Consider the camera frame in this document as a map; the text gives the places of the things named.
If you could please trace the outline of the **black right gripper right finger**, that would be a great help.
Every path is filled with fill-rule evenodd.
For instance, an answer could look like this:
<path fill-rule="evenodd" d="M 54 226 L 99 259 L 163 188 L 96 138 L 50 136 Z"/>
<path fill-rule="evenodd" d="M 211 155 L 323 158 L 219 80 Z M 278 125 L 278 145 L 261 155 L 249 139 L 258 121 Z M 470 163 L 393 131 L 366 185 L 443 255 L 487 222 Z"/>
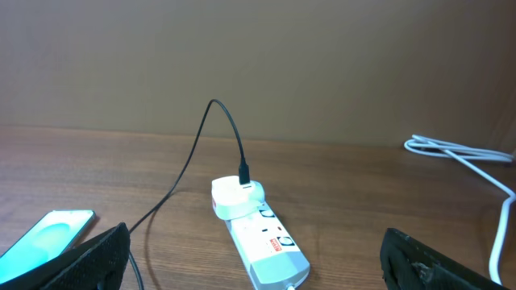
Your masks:
<path fill-rule="evenodd" d="M 388 290 L 508 290 L 395 228 L 380 251 Z"/>

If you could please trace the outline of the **blue-screen Galaxy S25 smartphone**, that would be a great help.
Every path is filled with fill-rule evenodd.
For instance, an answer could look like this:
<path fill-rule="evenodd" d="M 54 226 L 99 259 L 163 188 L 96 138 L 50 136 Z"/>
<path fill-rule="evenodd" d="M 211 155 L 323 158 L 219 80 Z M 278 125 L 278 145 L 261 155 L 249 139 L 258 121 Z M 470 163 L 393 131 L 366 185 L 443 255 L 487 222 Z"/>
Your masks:
<path fill-rule="evenodd" d="M 68 250 L 94 221 L 91 209 L 53 210 L 1 256 L 1 284 Z"/>

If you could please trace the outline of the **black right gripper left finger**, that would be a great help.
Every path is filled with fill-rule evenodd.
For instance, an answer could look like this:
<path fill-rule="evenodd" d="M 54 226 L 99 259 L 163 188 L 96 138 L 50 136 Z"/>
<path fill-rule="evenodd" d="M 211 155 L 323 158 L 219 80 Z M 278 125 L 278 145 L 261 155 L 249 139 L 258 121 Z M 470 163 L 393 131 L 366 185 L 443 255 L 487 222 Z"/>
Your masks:
<path fill-rule="evenodd" d="M 125 223 L 1 284 L 1 290 L 119 290 L 128 263 Z"/>

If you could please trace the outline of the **white power strip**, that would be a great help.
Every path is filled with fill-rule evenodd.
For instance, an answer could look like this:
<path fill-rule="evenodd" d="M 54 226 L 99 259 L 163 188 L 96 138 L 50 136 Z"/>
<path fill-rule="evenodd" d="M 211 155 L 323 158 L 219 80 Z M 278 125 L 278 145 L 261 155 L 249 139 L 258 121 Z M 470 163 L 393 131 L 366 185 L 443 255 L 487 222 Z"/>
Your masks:
<path fill-rule="evenodd" d="M 224 223 L 253 288 L 295 289 L 306 280 L 310 263 L 266 200 L 257 211 Z"/>

